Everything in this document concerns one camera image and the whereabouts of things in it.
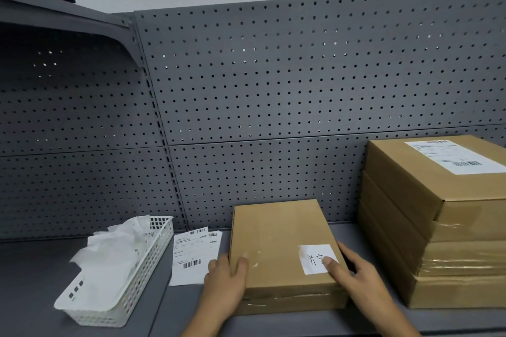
white plastic basket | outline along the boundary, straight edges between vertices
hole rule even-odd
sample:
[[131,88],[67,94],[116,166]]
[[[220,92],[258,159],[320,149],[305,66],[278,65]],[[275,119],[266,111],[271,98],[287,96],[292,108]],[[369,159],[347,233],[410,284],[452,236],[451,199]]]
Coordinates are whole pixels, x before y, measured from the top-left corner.
[[153,231],[159,229],[160,232],[155,235],[153,243],[137,266],[132,278],[118,296],[118,301],[113,308],[106,311],[71,309],[69,304],[78,298],[79,293],[83,293],[86,290],[86,281],[81,272],[74,278],[67,289],[63,291],[60,297],[57,298],[54,305],[55,309],[63,310],[82,326],[109,326],[112,328],[121,328],[124,326],[146,287],[158,261],[160,261],[163,252],[165,252],[168,243],[174,235],[172,219],[172,216],[151,216],[151,229]]

left hand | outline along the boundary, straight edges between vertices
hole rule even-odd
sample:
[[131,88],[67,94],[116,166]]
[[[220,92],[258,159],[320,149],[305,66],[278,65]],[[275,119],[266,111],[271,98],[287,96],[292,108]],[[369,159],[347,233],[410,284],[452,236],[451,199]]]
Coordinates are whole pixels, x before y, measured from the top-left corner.
[[240,257],[232,272],[227,255],[209,261],[209,273],[204,279],[199,311],[209,312],[224,322],[236,310],[246,288],[248,259]]

barcode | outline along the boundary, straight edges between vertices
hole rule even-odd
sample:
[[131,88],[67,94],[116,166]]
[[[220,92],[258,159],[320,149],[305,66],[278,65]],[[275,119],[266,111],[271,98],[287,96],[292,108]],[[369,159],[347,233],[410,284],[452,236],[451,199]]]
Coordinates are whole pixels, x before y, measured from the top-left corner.
[[198,264],[200,264],[200,259],[193,260],[193,261],[190,261],[188,263],[184,263],[183,264],[183,269],[186,269],[186,268],[189,268],[189,267],[194,267],[195,265],[198,265]]
[[454,161],[454,162],[452,162],[452,164],[454,164],[458,167],[470,166],[470,165],[481,165],[481,163],[477,162],[477,161]]
[[205,228],[195,229],[195,230],[193,230],[193,231],[190,231],[190,234],[195,234],[195,233],[204,232],[205,230],[206,230]]

box lid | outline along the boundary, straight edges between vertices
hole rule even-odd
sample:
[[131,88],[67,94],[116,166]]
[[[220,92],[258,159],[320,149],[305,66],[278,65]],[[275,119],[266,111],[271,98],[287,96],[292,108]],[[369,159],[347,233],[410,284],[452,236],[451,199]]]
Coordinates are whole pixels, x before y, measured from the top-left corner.
[[[317,200],[236,206],[230,264],[246,252],[249,271],[246,292],[252,288],[291,287],[286,295],[325,293],[342,289],[328,273],[304,274],[299,245],[330,244],[339,263],[346,263]],[[301,291],[301,286],[310,286]]]
[[456,175],[406,144],[407,141],[445,139],[506,166],[506,148],[470,135],[372,140],[371,144],[441,200],[506,199],[506,173]]

brown cardboard box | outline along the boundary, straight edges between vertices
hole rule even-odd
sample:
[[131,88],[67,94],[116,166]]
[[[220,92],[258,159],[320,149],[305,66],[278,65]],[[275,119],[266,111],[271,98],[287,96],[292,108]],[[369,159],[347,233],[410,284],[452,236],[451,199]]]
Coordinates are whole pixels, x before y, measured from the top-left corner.
[[506,241],[427,242],[364,171],[361,200],[417,276],[506,274]]
[[328,273],[304,274],[299,245],[330,244],[346,266],[317,200],[236,206],[230,265],[246,252],[249,271],[236,314],[344,308],[348,294]]
[[358,223],[408,308],[506,307],[506,276],[416,277],[363,206]]
[[443,139],[506,165],[506,148],[465,135],[370,141],[365,170],[427,241],[506,240],[506,173],[455,175],[405,143]]

